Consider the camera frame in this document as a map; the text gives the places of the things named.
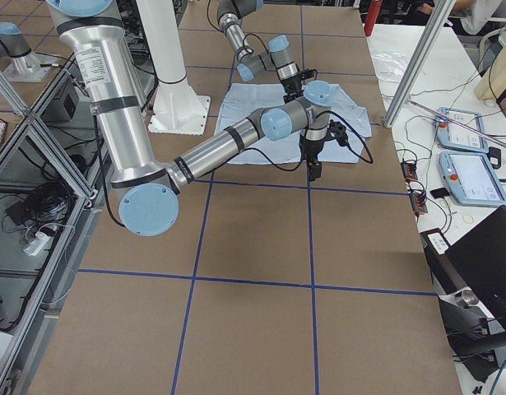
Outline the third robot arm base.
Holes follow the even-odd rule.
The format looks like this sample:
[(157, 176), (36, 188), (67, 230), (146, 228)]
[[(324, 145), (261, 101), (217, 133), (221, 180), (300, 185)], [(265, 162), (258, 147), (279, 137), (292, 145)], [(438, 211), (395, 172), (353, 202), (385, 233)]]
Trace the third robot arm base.
[(21, 30), (11, 22), (0, 22), (0, 60), (8, 58), (11, 64), (3, 74), (9, 81), (42, 82), (58, 60), (53, 55), (36, 53)]

